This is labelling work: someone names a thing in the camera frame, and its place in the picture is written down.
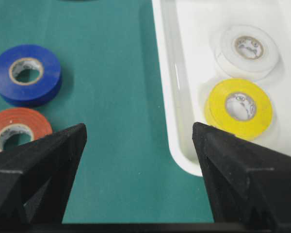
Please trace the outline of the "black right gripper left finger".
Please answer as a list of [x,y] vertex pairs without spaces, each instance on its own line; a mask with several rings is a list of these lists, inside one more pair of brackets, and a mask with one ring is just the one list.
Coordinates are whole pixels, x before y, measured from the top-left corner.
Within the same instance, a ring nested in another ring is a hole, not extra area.
[[0,230],[62,223],[86,141],[80,123],[0,152]]

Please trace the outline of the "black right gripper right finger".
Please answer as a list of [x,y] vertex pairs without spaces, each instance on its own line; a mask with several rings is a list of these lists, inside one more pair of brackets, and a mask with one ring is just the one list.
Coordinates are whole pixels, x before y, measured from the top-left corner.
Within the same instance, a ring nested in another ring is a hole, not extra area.
[[196,122],[214,221],[227,233],[291,233],[291,157]]

